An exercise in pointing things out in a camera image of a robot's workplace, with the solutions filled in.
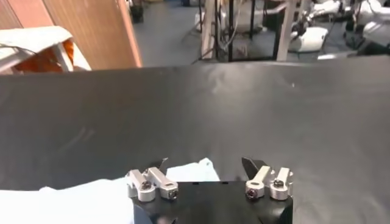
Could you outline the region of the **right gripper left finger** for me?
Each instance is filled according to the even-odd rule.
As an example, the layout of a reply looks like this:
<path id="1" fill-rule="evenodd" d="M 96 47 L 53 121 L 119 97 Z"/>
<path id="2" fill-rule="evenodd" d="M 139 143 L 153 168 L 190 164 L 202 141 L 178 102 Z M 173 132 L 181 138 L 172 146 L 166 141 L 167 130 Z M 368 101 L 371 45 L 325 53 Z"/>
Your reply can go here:
<path id="1" fill-rule="evenodd" d="M 136 198 L 140 202 L 155 200 L 157 191 L 161 198 L 169 201 L 177 199 L 179 185 L 170 180 L 165 172 L 161 171 L 167 158 L 151 162 L 143 172 L 138 169 L 126 174 L 127 194 L 129 198 Z"/>

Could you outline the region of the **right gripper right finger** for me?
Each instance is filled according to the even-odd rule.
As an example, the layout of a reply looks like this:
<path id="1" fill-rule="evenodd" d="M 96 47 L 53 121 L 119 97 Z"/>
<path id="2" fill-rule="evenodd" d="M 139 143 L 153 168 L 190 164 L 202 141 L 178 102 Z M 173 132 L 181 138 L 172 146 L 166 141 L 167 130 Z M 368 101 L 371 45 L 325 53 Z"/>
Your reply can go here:
<path id="1" fill-rule="evenodd" d="M 293 171 L 290 168 L 282 167 L 277 172 L 263 160 L 246 157 L 241 158 L 241 163 L 248 177 L 245 193 L 249 200 L 264 197 L 266 189 L 274 200 L 283 201 L 293 196 Z"/>

